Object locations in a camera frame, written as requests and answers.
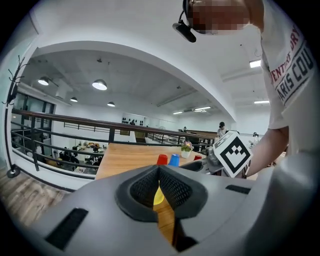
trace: potted plant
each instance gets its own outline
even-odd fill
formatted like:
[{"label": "potted plant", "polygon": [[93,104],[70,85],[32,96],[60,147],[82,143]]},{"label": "potted plant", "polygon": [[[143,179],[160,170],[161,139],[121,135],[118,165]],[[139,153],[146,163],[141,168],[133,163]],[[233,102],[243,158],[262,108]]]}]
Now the potted plant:
[{"label": "potted plant", "polygon": [[192,151],[192,143],[190,141],[185,141],[181,145],[181,157],[188,158],[190,157],[191,151]]}]

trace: gray plank floor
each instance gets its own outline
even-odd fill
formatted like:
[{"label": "gray plank floor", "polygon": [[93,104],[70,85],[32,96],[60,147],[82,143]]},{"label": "gray plank floor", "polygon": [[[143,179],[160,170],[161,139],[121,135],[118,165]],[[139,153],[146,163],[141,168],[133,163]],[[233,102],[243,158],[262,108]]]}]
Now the gray plank floor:
[{"label": "gray plank floor", "polygon": [[29,226],[69,192],[46,185],[21,172],[8,178],[0,171],[0,199],[13,218]]}]

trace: headset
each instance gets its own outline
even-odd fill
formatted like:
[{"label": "headset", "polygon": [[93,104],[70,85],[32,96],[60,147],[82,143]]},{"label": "headset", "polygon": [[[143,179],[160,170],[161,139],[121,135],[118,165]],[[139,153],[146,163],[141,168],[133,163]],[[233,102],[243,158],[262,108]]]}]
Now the headset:
[{"label": "headset", "polygon": [[173,29],[177,31],[181,36],[183,36],[184,39],[188,40],[191,43],[194,43],[197,41],[195,35],[191,32],[191,26],[186,25],[184,21],[182,20],[182,15],[185,14],[185,17],[188,19],[188,11],[189,11],[189,0],[183,0],[182,4],[183,11],[180,14],[179,21],[177,23],[174,23],[172,25]]}]

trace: black rectangular slot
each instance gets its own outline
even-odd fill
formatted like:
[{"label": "black rectangular slot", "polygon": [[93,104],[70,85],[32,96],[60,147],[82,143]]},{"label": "black rectangular slot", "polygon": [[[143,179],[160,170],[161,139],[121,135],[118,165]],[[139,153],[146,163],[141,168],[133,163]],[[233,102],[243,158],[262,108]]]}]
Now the black rectangular slot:
[{"label": "black rectangular slot", "polygon": [[74,208],[45,240],[60,250],[64,250],[87,214],[88,211],[85,209]]},{"label": "black rectangular slot", "polygon": [[251,188],[247,188],[247,187],[243,187],[243,186],[236,186],[236,185],[228,185],[228,186],[226,186],[225,189],[235,191],[238,193],[242,193],[242,194],[246,194],[246,195],[248,195],[251,190]]}]

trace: table top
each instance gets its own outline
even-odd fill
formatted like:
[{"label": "table top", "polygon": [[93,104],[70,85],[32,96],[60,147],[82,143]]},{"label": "table top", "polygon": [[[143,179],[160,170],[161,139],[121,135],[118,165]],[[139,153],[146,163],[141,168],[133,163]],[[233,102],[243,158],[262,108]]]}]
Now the table top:
[{"label": "table top", "polygon": [[[136,168],[155,165],[160,154],[167,155],[170,161],[172,154],[181,156],[181,148],[178,146],[144,146],[113,144],[109,146],[103,156],[95,179],[103,179],[113,175],[121,174]],[[191,152],[190,157],[185,159],[180,157],[180,165],[192,162],[195,156],[202,156],[196,152]],[[172,243],[175,227],[175,214],[168,201],[164,201],[153,207],[158,213],[158,227],[165,238]]]}]

